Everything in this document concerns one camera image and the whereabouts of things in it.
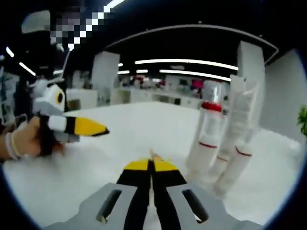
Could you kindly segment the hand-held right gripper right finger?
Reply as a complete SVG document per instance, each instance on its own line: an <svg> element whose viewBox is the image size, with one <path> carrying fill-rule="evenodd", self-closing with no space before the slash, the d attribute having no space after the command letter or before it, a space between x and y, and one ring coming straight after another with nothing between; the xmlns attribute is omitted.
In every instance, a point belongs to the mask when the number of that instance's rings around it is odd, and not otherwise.
<svg viewBox="0 0 307 230"><path fill-rule="evenodd" d="M222 201L189 184L173 164L155 158L152 172L154 205L163 230L260 230L262 226L238 220Z"/></svg>

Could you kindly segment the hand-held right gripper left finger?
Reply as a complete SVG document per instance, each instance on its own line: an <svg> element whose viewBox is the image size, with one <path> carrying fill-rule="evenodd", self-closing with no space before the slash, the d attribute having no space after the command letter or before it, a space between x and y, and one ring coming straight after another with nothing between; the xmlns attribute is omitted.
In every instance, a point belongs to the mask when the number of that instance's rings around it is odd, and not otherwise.
<svg viewBox="0 0 307 230"><path fill-rule="evenodd" d="M141 230L147 214L151 172L150 160L132 161L116 183L108 183L85 199L78 213L48 230Z"/></svg>

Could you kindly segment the person's left hand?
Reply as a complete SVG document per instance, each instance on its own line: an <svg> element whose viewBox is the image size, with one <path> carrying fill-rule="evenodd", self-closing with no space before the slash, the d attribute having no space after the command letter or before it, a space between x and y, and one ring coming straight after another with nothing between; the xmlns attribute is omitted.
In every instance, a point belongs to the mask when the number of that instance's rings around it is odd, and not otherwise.
<svg viewBox="0 0 307 230"><path fill-rule="evenodd" d="M12 147L18 157L41 154L42 145L39 136L40 118L34 116L29 122L23 122L12 134Z"/></svg>

